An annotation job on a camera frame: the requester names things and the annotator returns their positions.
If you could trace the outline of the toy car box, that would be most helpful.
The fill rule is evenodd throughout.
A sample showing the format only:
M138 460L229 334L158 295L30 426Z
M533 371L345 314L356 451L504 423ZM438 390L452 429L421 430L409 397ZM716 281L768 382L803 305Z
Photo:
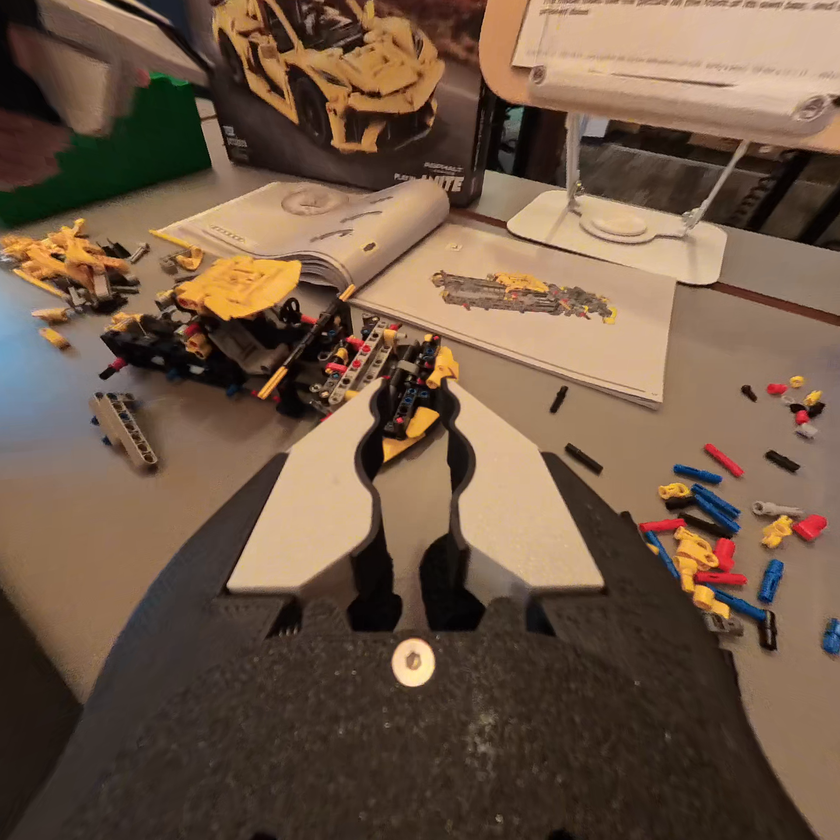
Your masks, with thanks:
M191 2L232 163L378 191L481 194L495 96L484 1Z

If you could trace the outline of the printed instruction sheet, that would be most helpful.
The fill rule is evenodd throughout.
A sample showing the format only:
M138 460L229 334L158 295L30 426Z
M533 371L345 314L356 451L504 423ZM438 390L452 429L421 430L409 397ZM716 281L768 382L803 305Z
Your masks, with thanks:
M838 81L838 9L807 1L529 2L511 65L828 85Z

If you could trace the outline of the green plastic bin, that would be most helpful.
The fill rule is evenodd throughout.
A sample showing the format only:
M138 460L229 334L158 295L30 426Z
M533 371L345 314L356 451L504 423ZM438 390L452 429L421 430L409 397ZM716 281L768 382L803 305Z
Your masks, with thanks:
M110 134L75 134L59 153L58 172L36 185L2 192L2 228L45 217L212 166L193 86L161 73L136 89L133 110Z

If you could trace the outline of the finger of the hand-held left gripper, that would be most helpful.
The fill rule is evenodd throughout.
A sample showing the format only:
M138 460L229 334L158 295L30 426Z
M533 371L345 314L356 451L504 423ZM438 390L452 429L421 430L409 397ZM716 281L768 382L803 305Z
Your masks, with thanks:
M203 87L212 75L188 39L140 2L39 1L38 16L46 33L110 64Z

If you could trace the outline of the scatter of small colourful toy pieces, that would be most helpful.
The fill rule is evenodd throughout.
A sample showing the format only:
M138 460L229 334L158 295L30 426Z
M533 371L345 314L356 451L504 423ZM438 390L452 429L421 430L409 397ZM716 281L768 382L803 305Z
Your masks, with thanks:
M753 381L668 416L661 512L638 530L720 637L782 648L801 620L838 662L838 398L819 379ZM791 611L795 595L816 598Z

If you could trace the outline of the small black yellow toy subassembly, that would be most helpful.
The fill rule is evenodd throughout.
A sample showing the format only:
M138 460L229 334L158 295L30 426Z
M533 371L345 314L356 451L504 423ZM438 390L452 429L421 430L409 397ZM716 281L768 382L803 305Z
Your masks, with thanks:
M392 462L418 444L440 418L443 383L459 379L459 364L437 332L399 345L383 377L389 383L391 417L383 428L383 461Z

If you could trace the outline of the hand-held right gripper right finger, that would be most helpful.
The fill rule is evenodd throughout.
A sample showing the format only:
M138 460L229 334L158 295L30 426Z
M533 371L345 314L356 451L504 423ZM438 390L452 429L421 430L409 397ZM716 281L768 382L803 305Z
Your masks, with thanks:
M604 577L539 447L456 381L444 383L449 577L486 607L594 594Z

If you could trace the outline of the grey angled toy beam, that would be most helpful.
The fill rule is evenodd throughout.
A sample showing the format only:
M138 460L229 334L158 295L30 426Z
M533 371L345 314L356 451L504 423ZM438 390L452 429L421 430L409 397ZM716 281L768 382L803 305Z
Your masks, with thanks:
M133 413L137 405L130 392L95 392L88 402L91 425L99 430L101 441L121 449L135 469L151 473L159 459Z

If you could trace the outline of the pile of yellow toy panels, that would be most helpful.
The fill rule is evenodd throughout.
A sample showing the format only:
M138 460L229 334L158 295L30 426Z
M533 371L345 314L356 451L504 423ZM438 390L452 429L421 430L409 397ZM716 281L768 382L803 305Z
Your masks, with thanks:
M149 247L142 245L130 253L111 241L100 245L85 234L85 223L78 219L42 238L19 234L2 238L2 261L11 265L15 276L59 300L57 307L32 311L40 337L59 350L68 350L70 342L58 330L60 326L79 317L109 316L101 341L114 354L123 345L170 342L184 344L202 358L208 356L205 330L195 316L178 308L174 289L156 296L157 317L125 310L129 297L140 288L133 268Z

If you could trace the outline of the partly built yellow toy car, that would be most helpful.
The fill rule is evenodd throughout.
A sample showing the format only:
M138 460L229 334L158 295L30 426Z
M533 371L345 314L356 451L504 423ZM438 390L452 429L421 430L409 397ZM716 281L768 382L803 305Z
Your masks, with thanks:
M354 286L316 316L295 295L301 263L246 256L218 259L156 299L156 314L118 312L101 335L113 360L99 375L162 373L236 398L249 392L278 414L326 417L396 360L405 334L363 317L354 330Z

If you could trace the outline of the person's left hand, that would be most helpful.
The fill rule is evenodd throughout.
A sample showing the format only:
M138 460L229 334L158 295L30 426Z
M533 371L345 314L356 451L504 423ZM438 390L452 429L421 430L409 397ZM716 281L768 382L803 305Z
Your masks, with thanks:
M2 192L39 184L57 173L56 157L69 142L65 126L2 108Z

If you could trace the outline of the grey desk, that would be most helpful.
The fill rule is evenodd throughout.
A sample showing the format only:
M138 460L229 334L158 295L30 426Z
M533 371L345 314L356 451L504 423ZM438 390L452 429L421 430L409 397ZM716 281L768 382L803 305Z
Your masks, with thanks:
M780 649L755 633L735 646L752 726L821 838L838 838L838 661L821 648L838 616L838 253L734 230L723 284L677 288L665 401L648 410L453 343L461 384L558 455L573 443L599 461L570 466L615 510L660 516L657 484L675 462L705 468L712 443L745 468L725 498L814 506L829 527L786 542ZM31 312L49 295L2 266L2 588L66 685L85 700L141 596L172 555L304 424L248 396L119 377L141 402L161 469L144 476L100 442L89 395L109 362L102 321L66 327L62 352Z

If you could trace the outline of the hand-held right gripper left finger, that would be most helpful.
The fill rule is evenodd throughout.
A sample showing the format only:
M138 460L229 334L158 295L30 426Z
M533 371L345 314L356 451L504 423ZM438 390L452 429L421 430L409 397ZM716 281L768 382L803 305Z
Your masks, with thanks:
M285 453L280 473L227 579L231 595L369 596L382 572L382 465L387 384L374 379Z

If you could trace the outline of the open instruction booklet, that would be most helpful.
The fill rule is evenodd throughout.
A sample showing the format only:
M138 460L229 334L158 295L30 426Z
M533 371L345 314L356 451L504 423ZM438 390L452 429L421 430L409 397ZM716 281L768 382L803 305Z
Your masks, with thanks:
M273 182L163 227L215 256L292 259L355 307L656 407L676 280L449 215L410 181L351 195Z

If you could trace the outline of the wooden document stand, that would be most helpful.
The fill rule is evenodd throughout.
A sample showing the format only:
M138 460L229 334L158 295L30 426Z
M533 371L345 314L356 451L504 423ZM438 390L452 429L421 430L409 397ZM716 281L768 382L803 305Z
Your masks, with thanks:
M534 243L671 277L718 281L726 234L704 222L751 144L831 151L838 140L838 81L828 85L749 77L734 82L666 78L574 64L511 65L529 2L488 2L479 37L482 76L498 96L564 112L565 187L534 199L509 223ZM586 194L580 147L585 117L636 122L738 142L708 196L677 215Z

